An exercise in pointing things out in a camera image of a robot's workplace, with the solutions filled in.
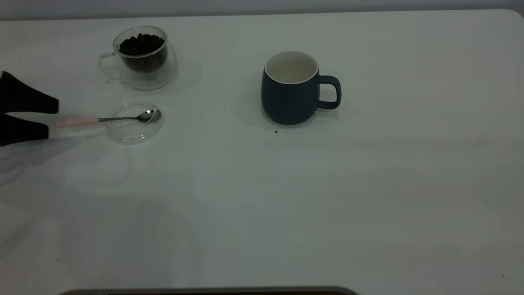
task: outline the mug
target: mug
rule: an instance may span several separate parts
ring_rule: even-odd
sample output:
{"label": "mug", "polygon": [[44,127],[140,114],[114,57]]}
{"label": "mug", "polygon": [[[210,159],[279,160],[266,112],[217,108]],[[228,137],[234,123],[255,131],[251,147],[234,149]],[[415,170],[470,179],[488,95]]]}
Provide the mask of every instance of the mug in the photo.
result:
{"label": "mug", "polygon": [[[336,89],[336,101],[320,100],[320,84]],[[319,64],[299,51],[273,55],[264,66],[261,90],[262,106],[268,116],[283,125],[302,123],[317,108],[336,109],[340,105],[340,82],[332,76],[321,76]]]}
{"label": "mug", "polygon": [[[162,38],[163,44],[157,50],[143,55],[126,55],[120,52],[120,45],[131,37],[139,34],[149,34]],[[114,57],[116,71],[111,71],[103,65],[103,60]],[[120,77],[129,85],[141,89],[152,90],[166,85],[177,70],[177,59],[173,48],[167,39],[167,34],[152,26],[134,27],[122,32],[113,41],[113,52],[103,54],[99,58],[100,69],[112,76]]]}

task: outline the double-walled glass cup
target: double-walled glass cup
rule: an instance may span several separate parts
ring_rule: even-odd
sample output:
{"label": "double-walled glass cup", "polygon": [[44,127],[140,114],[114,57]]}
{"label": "double-walled glass cup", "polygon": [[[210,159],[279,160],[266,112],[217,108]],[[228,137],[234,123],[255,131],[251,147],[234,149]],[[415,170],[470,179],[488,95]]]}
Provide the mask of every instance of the double-walled glass cup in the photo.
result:
{"label": "double-walled glass cup", "polygon": [[[120,52],[120,45],[131,37],[139,34],[149,34],[162,38],[162,46],[157,50],[143,55],[126,55]],[[116,70],[104,65],[104,59],[114,57]],[[112,76],[120,77],[126,83],[140,90],[160,88],[174,77],[177,70],[177,59],[169,43],[167,34],[153,26],[134,27],[122,32],[113,41],[113,52],[103,54],[99,58],[100,69]]]}

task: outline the spoon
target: spoon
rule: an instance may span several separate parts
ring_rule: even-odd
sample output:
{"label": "spoon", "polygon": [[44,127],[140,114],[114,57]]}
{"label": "spoon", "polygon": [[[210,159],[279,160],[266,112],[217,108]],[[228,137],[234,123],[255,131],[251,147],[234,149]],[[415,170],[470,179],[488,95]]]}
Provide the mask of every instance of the spoon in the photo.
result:
{"label": "spoon", "polygon": [[136,117],[114,117],[114,118],[66,118],[58,119],[54,122],[56,127],[72,127],[82,126],[89,124],[97,124],[102,122],[119,121],[119,120],[138,120],[142,123],[147,123],[153,119],[157,121],[161,116],[161,113],[157,109],[147,110]]}

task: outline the white table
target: white table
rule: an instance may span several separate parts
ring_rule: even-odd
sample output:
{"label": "white table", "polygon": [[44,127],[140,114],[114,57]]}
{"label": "white table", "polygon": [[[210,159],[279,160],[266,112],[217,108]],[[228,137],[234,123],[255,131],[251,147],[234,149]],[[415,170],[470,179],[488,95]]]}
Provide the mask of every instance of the white table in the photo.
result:
{"label": "white table", "polygon": [[[150,96],[97,67],[118,33],[144,24],[168,33],[180,69]],[[141,145],[95,127],[0,149],[1,294],[524,292],[524,20],[514,12],[0,22],[0,40],[0,68],[60,99],[61,117],[105,115],[124,98],[165,114]],[[264,117],[261,71],[285,49],[340,79],[338,109],[298,127]]]}

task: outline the glass saucer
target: glass saucer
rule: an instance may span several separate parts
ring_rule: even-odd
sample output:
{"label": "glass saucer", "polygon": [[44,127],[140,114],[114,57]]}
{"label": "glass saucer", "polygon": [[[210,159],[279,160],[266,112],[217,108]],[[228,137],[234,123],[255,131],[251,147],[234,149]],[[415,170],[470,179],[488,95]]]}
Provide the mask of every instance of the glass saucer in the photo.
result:
{"label": "glass saucer", "polygon": [[163,114],[150,102],[123,102],[109,117],[136,117],[146,111],[153,111],[147,122],[120,120],[107,122],[105,131],[109,138],[121,144],[137,144],[151,139],[163,126]]}

